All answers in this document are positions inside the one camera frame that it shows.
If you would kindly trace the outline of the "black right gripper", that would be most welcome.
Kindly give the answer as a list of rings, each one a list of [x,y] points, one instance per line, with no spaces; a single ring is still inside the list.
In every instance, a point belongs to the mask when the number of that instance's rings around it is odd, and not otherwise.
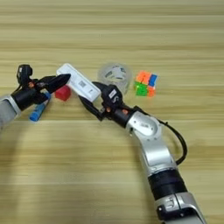
[[[106,84],[94,81],[93,84],[98,87],[102,93],[106,93],[108,86]],[[122,127],[127,125],[127,122],[131,118],[131,109],[124,103],[112,103],[103,102],[102,112],[100,112],[94,104],[83,96],[79,96],[81,103],[91,114],[93,114],[98,120],[102,121],[104,118],[114,121]]]

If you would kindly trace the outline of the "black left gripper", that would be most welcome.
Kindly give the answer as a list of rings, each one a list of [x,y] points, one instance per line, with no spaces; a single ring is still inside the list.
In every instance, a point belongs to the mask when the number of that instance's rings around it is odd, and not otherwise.
[[[46,76],[43,82],[47,85],[46,90],[48,93],[53,93],[61,86],[67,84],[71,77],[70,73],[63,73],[57,76]],[[47,96],[41,93],[33,82],[22,86],[17,91],[11,94],[13,100],[16,102],[21,110],[28,109],[33,104],[41,104],[47,100]]]

